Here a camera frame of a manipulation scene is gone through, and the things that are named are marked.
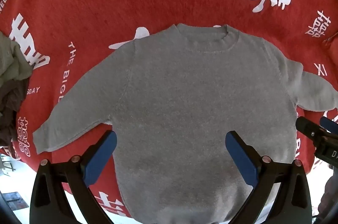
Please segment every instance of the silver bolt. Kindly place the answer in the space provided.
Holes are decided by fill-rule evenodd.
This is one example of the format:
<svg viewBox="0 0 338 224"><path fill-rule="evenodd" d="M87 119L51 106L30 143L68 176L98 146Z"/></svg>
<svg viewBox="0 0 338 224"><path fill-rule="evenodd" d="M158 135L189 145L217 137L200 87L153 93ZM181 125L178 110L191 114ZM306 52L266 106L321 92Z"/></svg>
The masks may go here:
<svg viewBox="0 0 338 224"><path fill-rule="evenodd" d="M262 157L262 160L263 160L264 163L270 163L271 162L271 158L269 156L266 156L266 155Z"/></svg>
<svg viewBox="0 0 338 224"><path fill-rule="evenodd" d="M73 162L73 163L76 163L76 162L79 162L79 161L80 161L80 156L74 155L74 156L72 157L72 162Z"/></svg>
<svg viewBox="0 0 338 224"><path fill-rule="evenodd" d="M298 166L298 167L301 166L301 161L298 160L298 159L294 160L294 163L295 163L295 165Z"/></svg>
<svg viewBox="0 0 338 224"><path fill-rule="evenodd" d="M47 163L48 163L48 160L47 160L47 159L44 159L44 160L41 161L40 165L41 165L41 166L46 166Z"/></svg>

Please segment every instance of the dark brown cloth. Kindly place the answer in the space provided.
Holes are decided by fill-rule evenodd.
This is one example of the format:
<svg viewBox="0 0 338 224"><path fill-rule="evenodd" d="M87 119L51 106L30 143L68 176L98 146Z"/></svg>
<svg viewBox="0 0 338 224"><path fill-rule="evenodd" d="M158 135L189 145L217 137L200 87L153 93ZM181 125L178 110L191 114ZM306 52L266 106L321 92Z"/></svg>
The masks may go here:
<svg viewBox="0 0 338 224"><path fill-rule="evenodd" d="M16 113L26 98L29 78L22 81L9 80L0 87L0 146L8 146L15 154L11 141L17 141Z"/></svg>

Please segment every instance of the red fabric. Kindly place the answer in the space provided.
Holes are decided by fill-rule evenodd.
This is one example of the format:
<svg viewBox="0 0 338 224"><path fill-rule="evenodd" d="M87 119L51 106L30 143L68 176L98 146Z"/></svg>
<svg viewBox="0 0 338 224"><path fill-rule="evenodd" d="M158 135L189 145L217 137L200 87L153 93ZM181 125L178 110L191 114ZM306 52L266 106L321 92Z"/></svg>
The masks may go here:
<svg viewBox="0 0 338 224"><path fill-rule="evenodd" d="M81 155L99 139L109 126L100 125L58 151L37 155L32 133L48 118L55 104L77 80L113 51L109 45L133 39L138 27L145 27L153 34L177 23L193 26L229 24L272 42L287 57L302 62L306 71L323 76L337 88L337 66L334 65L334 60L338 59L334 54L337 53L337 42L332 43L331 50L328 50L324 40L338 29L338 0L265 0L263 8L257 9L260 2L2 0L0 30L20 43L31 64L35 61L34 56L41 58L41 61L35 61L38 65L31 77L28 95L17 115L19 142L15 143L15 147L18 155L37 170L42 159L52 162L68 160L74 154ZM329 17L330 22L319 13ZM316 23L320 23L322 29L316 27ZM316 122L324 114L302 110L298 113ZM335 118L337 111L327 115ZM298 158L308 172L313 164L314 149L302 135L298 134L297 138L297 143L300 143ZM91 190L100 198L98 200L104 208L129 216L121 203L113 159Z"/></svg>

